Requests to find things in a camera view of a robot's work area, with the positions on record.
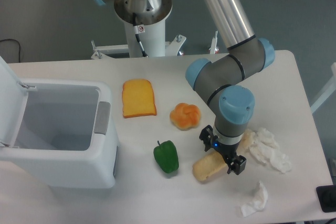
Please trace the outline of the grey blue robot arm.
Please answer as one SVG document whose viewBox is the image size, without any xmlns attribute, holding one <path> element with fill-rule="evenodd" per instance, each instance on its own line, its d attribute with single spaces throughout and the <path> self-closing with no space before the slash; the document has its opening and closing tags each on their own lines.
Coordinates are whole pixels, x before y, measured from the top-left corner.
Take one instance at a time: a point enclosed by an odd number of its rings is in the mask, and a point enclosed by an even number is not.
<svg viewBox="0 0 336 224">
<path fill-rule="evenodd" d="M 107 0 L 95 0 L 104 5 Z M 165 21 L 172 0 L 112 0 L 123 21 L 131 58 L 167 56 L 172 48 L 165 41 Z M 185 73 L 192 89 L 215 114 L 213 126 L 200 134 L 206 150 L 214 149 L 228 166 L 240 174 L 246 159 L 236 153 L 247 123 L 253 115 L 253 94 L 239 83 L 273 63 L 275 50 L 263 38 L 256 38 L 239 0 L 205 0 L 228 50 L 216 62 L 194 61 Z"/>
</svg>

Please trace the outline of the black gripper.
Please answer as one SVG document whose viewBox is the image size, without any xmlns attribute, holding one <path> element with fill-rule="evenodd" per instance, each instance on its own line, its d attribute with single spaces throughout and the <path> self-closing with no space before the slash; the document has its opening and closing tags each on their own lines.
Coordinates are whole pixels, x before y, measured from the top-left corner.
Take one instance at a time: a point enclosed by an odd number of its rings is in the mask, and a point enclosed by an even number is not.
<svg viewBox="0 0 336 224">
<path fill-rule="evenodd" d="M 240 137 L 219 137 L 214 134 L 213 128 L 207 125 L 201 130 L 199 139 L 204 144 L 205 152 L 213 148 L 221 154 L 228 166 L 227 174 L 239 175 L 245 170 L 247 159 L 236 153 Z"/>
</svg>

